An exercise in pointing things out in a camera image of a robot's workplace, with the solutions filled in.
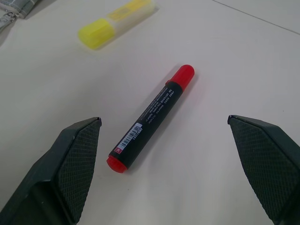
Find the grey patterned pouch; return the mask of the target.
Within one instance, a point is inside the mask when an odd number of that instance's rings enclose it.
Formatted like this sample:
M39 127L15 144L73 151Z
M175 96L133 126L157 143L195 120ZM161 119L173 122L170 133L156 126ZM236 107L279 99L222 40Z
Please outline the grey patterned pouch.
M0 10L5 14L0 17L0 31L16 19L24 19L41 0L0 0Z

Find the red and black marker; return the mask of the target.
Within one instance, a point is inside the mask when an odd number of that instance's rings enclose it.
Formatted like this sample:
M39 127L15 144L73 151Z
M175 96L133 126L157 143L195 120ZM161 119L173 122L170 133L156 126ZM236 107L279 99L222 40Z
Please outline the red and black marker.
M183 65L168 80L137 121L110 152L107 164L117 173L124 173L136 160L195 75L191 65Z

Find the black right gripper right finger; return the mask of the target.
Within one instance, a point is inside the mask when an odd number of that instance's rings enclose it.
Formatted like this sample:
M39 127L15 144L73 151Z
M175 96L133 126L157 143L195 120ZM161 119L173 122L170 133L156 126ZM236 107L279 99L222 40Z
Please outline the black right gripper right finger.
M300 225L300 146L280 127L230 115L244 173L274 225Z

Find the yellow highlighter pen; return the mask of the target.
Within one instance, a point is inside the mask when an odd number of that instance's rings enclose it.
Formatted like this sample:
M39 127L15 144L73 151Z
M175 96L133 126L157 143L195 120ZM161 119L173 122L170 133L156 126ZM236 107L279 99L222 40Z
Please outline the yellow highlighter pen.
M98 49L152 15L154 0L131 0L78 31L79 40L90 49Z

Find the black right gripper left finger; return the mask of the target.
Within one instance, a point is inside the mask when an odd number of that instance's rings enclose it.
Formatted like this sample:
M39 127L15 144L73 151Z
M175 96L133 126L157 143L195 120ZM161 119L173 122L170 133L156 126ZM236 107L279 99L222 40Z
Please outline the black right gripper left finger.
M77 225L94 174L99 117L61 131L0 211L0 225Z

